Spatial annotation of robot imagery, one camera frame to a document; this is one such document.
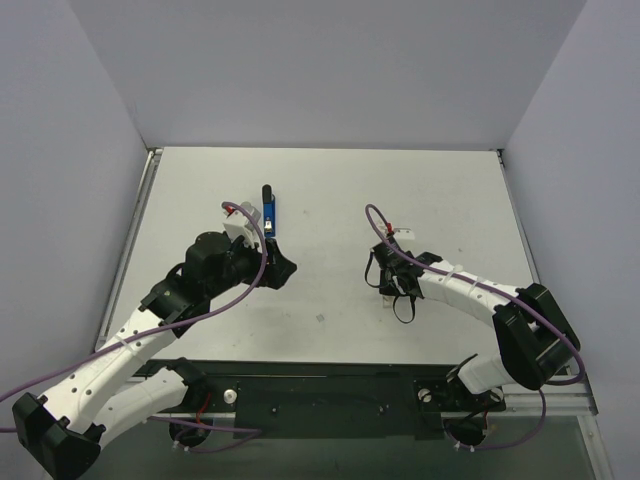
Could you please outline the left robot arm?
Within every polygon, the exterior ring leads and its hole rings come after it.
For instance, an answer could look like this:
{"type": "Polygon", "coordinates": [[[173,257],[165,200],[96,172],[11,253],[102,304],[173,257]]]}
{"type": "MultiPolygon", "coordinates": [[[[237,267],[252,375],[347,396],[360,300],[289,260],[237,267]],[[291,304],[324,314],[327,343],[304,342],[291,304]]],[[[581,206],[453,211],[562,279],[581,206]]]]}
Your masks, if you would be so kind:
{"type": "Polygon", "coordinates": [[[184,367],[164,369],[117,400],[119,388],[155,354],[210,311],[213,299],[245,284],[278,290],[297,266],[275,239],[260,242],[206,232],[185,259],[154,285],[101,349],[72,367],[40,395],[23,394],[12,406],[19,443],[54,479],[77,479],[108,441],[147,416],[178,406],[192,412],[206,397],[204,384],[184,367]]]}

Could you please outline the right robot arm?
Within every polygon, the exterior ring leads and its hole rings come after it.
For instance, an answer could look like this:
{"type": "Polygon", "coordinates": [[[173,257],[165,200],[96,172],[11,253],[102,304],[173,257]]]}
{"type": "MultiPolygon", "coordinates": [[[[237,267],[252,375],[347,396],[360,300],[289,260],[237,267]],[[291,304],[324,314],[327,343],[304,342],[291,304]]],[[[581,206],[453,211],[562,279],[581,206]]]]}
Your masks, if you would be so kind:
{"type": "Polygon", "coordinates": [[[580,341],[555,298],[543,285],[514,287],[484,280],[454,266],[442,257],[424,252],[398,254],[380,243],[372,248],[370,262],[380,268],[379,293],[394,300],[407,298],[442,302],[491,327],[498,351],[474,354],[451,372],[449,402],[468,409],[483,393],[508,384],[529,390],[544,385],[568,385],[584,376],[564,381],[552,378],[580,352],[580,341]]]}

